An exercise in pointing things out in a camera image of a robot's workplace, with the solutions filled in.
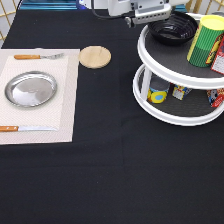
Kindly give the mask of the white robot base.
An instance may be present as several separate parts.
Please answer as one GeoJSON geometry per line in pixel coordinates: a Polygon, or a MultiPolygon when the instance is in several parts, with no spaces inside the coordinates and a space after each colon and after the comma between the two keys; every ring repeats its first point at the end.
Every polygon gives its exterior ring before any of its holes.
{"type": "Polygon", "coordinates": [[[79,0],[79,3],[86,8],[91,8],[91,1],[94,1],[95,9],[106,9],[108,6],[107,0],[79,0]]]}

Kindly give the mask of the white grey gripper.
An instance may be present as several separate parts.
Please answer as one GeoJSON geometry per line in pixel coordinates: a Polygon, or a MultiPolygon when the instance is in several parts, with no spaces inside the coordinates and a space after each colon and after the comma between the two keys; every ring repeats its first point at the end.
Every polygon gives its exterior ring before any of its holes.
{"type": "Polygon", "coordinates": [[[122,16],[129,28],[168,19],[172,8],[189,0],[108,0],[110,16],[122,16]]]}

